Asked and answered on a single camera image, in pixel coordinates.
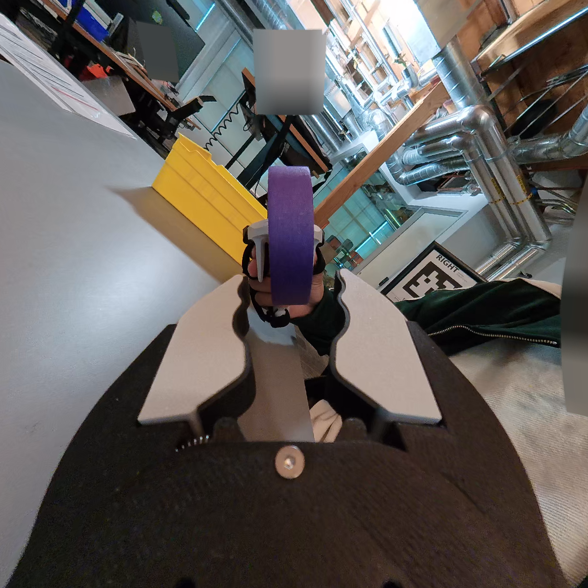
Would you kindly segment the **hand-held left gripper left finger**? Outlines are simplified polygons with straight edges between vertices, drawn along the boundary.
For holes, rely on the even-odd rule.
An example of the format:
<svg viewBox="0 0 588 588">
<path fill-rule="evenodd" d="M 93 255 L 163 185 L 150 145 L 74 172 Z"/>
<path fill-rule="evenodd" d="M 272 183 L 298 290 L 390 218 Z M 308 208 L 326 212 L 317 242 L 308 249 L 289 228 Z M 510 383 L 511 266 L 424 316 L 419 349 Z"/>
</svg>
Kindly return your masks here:
<svg viewBox="0 0 588 588">
<path fill-rule="evenodd" d="M 138 415 L 143 425 L 188 423 L 196 436 L 223 417 L 238 419 L 254 403 L 254 369 L 246 335 L 249 280 L 230 278 L 178 321 Z"/>
</svg>

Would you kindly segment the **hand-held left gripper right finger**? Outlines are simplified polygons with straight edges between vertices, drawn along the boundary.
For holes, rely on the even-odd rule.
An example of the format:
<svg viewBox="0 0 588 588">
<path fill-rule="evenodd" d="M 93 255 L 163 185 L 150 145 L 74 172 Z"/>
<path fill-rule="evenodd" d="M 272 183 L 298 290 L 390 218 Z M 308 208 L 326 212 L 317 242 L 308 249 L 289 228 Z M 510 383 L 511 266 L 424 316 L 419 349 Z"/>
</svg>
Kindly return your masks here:
<svg viewBox="0 0 588 588">
<path fill-rule="evenodd" d="M 385 296 L 351 271 L 337 274 L 343 326 L 330 366 L 341 387 L 368 408 L 371 440 L 443 433 L 442 413 L 408 321 Z"/>
</svg>

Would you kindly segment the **purple masking tape roll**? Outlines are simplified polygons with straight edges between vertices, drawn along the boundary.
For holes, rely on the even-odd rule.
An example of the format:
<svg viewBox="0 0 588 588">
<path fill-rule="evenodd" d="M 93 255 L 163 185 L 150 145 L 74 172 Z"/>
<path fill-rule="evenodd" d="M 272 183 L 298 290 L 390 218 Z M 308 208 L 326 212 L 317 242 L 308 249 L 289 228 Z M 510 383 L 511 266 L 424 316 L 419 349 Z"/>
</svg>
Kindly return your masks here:
<svg viewBox="0 0 588 588">
<path fill-rule="evenodd" d="M 269 168 L 268 238 L 272 305 L 307 304 L 316 248 L 312 181 L 307 167 Z"/>
</svg>

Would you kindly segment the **yellow plastic bin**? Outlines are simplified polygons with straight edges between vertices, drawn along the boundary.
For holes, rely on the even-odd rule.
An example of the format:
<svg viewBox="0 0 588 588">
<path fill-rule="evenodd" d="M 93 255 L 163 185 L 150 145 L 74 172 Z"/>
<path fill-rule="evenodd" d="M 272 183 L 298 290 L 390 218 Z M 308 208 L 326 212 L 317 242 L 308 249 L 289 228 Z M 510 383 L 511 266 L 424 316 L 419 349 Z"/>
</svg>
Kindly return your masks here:
<svg viewBox="0 0 588 588">
<path fill-rule="evenodd" d="M 267 211 L 225 167 L 181 135 L 152 187 L 190 223 L 182 247 L 198 265 L 221 283 L 243 274 L 243 230 Z"/>
</svg>

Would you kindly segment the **person's right forearm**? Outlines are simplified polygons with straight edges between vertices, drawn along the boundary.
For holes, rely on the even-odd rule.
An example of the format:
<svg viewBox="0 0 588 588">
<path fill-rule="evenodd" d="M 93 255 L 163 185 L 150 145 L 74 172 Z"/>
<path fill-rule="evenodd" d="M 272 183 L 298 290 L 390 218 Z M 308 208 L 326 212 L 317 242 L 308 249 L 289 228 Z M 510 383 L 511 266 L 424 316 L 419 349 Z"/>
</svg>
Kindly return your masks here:
<svg viewBox="0 0 588 588">
<path fill-rule="evenodd" d="M 333 292 L 325 287 L 321 302 L 309 316 L 290 321 L 319 356 L 327 356 L 335 337 L 344 325 L 345 313 Z"/>
</svg>

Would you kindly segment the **person's right hand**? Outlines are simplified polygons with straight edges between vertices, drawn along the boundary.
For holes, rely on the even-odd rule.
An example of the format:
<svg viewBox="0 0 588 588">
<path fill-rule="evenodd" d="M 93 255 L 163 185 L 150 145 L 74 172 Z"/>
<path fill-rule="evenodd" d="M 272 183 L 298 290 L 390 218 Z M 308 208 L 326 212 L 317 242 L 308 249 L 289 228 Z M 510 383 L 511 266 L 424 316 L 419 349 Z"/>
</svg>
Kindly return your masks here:
<svg viewBox="0 0 588 588">
<path fill-rule="evenodd" d="M 255 300 L 256 303 L 267 312 L 277 308 L 272 300 L 271 277 L 265 276 L 261 281 L 258 279 L 258 265 L 255 258 L 249 260 L 247 272 L 249 274 L 249 284 L 254 292 L 254 294 L 251 295 L 252 300 Z M 288 311 L 290 319 L 300 319 L 309 316 L 321 302 L 325 292 L 323 276 L 313 275 L 312 277 L 312 287 L 308 302 L 305 305 L 289 305 L 282 307 L 282 309 Z"/>
</svg>

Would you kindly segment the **black standing desk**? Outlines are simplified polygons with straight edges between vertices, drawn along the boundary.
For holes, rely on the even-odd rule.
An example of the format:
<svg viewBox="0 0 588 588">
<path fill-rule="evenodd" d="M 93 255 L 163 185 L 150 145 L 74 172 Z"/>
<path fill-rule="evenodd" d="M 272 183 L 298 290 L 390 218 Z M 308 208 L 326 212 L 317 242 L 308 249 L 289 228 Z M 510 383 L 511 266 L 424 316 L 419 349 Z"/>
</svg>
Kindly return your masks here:
<svg viewBox="0 0 588 588">
<path fill-rule="evenodd" d="M 245 118 L 244 130 L 249 132 L 249 138 L 225 168 L 230 170 L 251 143 L 264 141 L 263 148 L 237 175 L 237 180 L 247 189 L 254 188 L 278 160 L 285 166 L 305 166 L 313 177 L 323 178 L 326 182 L 332 173 L 332 165 L 311 130 L 306 128 L 302 117 L 258 114 L 254 76 L 244 68 L 242 78 L 245 92 L 238 105 Z"/>
</svg>

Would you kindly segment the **black framed marker sign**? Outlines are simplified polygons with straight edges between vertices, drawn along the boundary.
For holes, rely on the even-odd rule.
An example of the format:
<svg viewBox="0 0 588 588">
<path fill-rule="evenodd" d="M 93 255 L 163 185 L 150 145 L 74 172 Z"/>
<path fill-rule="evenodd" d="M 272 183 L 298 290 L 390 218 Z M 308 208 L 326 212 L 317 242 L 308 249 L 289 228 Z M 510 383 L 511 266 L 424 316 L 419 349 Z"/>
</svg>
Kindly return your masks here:
<svg viewBox="0 0 588 588">
<path fill-rule="evenodd" d="M 392 302 L 417 300 L 438 290 L 468 289 L 486 279 L 437 242 L 429 244 L 397 275 L 380 283 Z"/>
</svg>

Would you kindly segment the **dark green jacket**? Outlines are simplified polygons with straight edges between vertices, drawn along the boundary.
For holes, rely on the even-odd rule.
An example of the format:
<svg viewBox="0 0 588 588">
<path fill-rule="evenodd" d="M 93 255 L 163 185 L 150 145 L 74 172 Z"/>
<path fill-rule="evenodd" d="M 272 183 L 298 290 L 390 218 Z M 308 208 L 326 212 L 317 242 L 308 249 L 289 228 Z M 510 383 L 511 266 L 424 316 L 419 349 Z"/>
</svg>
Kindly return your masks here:
<svg viewBox="0 0 588 588">
<path fill-rule="evenodd" d="M 395 306 L 447 356 L 492 340 L 559 349 L 561 294 L 561 285 L 518 277 L 435 290 Z"/>
</svg>

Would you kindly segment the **black monitor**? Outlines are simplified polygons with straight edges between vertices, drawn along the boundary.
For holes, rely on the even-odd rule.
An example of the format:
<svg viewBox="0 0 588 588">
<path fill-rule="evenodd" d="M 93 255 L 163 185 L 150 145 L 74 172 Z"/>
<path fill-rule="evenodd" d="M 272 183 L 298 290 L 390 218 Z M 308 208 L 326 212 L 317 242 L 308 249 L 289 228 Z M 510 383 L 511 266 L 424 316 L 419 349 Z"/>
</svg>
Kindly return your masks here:
<svg viewBox="0 0 588 588">
<path fill-rule="evenodd" d="M 122 16 L 108 44 L 140 64 L 152 80 L 177 84 L 205 45 L 180 1 L 97 3 L 109 17 Z"/>
</svg>

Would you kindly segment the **grey panel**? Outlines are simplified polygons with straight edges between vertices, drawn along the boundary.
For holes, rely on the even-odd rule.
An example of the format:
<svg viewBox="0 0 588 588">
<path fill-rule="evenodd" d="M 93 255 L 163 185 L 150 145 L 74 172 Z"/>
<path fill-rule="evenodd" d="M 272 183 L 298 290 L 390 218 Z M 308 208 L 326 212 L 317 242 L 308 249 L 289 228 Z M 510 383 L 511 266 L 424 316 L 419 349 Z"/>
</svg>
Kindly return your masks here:
<svg viewBox="0 0 588 588">
<path fill-rule="evenodd" d="M 84 87 L 114 115 L 125 116 L 136 112 L 129 93 L 118 76 L 83 81 Z"/>
</svg>

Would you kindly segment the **laminated paper sheet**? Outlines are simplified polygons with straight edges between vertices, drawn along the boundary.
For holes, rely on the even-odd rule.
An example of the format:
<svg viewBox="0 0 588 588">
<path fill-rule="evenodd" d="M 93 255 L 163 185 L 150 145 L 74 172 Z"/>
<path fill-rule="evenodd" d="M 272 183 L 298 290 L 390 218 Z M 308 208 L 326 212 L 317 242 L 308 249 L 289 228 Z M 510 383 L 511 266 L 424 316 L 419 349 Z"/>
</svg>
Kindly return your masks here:
<svg viewBox="0 0 588 588">
<path fill-rule="evenodd" d="M 1 56 L 63 110 L 122 135 L 133 136 L 117 116 L 108 112 L 76 78 L 22 33 L 3 13 Z"/>
</svg>

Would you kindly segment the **wooden post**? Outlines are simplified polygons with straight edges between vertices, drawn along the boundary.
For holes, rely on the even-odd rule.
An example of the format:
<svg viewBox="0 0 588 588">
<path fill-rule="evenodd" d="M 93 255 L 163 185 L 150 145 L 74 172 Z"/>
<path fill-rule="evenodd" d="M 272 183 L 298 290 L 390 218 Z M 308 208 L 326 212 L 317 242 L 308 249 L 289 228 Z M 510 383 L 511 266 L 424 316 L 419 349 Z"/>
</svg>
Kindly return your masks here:
<svg viewBox="0 0 588 588">
<path fill-rule="evenodd" d="M 315 224 L 325 228 L 330 217 L 365 182 L 387 162 L 408 138 L 422 127 L 437 108 L 449 99 L 445 86 L 438 82 L 424 95 L 408 114 L 371 150 L 315 209 Z"/>
</svg>

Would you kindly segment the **silver ventilation duct bundle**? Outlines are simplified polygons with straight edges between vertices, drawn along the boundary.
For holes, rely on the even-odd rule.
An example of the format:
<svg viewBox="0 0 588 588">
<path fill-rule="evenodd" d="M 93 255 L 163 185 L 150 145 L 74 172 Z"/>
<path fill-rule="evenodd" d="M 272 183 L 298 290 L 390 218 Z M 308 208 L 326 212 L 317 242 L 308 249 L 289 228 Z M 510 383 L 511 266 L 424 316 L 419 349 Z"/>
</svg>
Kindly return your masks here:
<svg viewBox="0 0 588 588">
<path fill-rule="evenodd" d="M 566 133 L 508 143 L 456 36 L 432 63 L 456 112 L 417 129 L 386 168 L 404 187 L 468 169 L 506 236 L 476 272 L 490 281 L 515 277 L 548 250 L 552 239 L 520 164 L 585 155 L 587 108 Z"/>
</svg>

